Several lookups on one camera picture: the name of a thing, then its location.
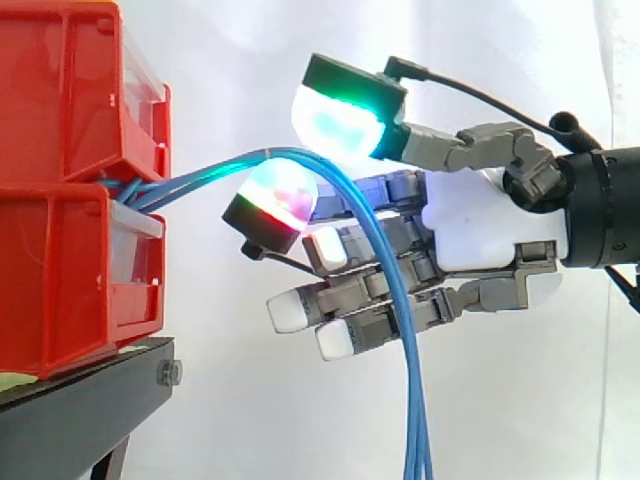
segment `black shelf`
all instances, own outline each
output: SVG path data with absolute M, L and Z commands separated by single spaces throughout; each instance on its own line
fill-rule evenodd
M 75 480 L 96 464 L 105 476 L 94 470 L 92 478 L 118 478 L 105 462 L 121 464 L 129 434 L 172 394 L 173 339 L 134 346 L 63 378 L 0 393 L 0 480 Z

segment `robot finger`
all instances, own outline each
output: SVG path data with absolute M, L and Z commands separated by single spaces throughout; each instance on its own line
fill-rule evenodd
M 444 281 L 424 252 L 412 252 L 398 263 L 410 292 Z M 277 333 L 292 333 L 389 300 L 387 280 L 374 265 L 284 292 L 270 299 L 267 309 Z
M 424 172 L 401 170 L 355 181 L 373 210 L 418 215 L 426 204 Z M 331 185 L 318 187 L 318 201 L 310 223 L 352 218 L 353 212 Z
M 452 322 L 462 314 L 467 296 L 451 288 L 437 288 L 410 297 L 416 332 Z M 400 338 L 390 301 L 336 318 L 316 329 L 323 360 L 351 357 Z
M 395 216 L 382 219 L 380 224 L 397 257 L 433 249 L 433 236 L 422 227 L 419 218 Z M 358 225 L 321 227 L 303 238 L 302 245 L 315 273 L 323 277 L 377 263 L 371 244 Z

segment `white wall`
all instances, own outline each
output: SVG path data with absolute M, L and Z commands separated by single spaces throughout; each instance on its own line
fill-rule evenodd
M 296 144 L 290 104 L 314 51 L 371 70 L 389 54 L 408 56 L 543 120 L 571 109 L 610 138 L 588 2 L 120 3 L 129 30 L 173 88 L 174 173 Z M 437 86 L 412 91 L 409 116 L 437 128 L 504 118 Z M 310 279 L 240 255 L 242 239 L 220 216 L 241 181 L 225 179 L 165 211 L 164 333 L 176 336 L 186 373 L 171 402 L 133 435 L 125 480 L 399 478 L 400 345 L 327 364 L 311 331 L 273 333 L 266 299 Z M 602 273 L 567 272 L 535 310 L 466 315 L 421 336 L 438 480 L 595 478 L 607 292 Z M 635 318 L 622 303 L 614 304 L 616 318 L 629 326 Z M 613 336 L 632 351 L 633 335 L 640 332 L 629 327 Z M 627 365 L 611 361 L 618 400 L 634 375 Z M 613 421 L 631 421 L 617 413 Z M 608 438 L 621 445 L 640 438 L 637 429 L 618 431 Z M 640 471 L 629 452 L 623 460 L 607 457 L 605 473 Z

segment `red storage drawer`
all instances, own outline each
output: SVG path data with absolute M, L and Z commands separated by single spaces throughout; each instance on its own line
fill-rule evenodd
M 0 372 L 41 379 L 162 328 L 164 232 L 98 185 L 0 184 Z
M 169 90 L 108 1 L 0 1 L 0 182 L 170 175 Z

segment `blue wire bundle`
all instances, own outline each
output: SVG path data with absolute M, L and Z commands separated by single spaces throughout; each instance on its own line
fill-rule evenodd
M 433 468 L 426 421 L 426 409 L 420 372 L 420 358 L 416 343 L 415 323 L 409 304 L 407 288 L 389 241 L 375 217 L 371 206 L 358 187 L 338 167 L 324 158 L 293 147 L 276 147 L 240 155 L 226 162 L 205 167 L 166 182 L 145 186 L 134 182 L 127 186 L 106 182 L 109 188 L 123 188 L 120 198 L 143 213 L 151 213 L 180 197 L 227 175 L 255 167 L 268 158 L 286 158 L 315 172 L 328 181 L 347 201 L 355 218 L 364 230 L 385 274 L 395 306 L 398 328 L 404 346 L 408 372 L 407 447 L 404 480 L 433 480 Z

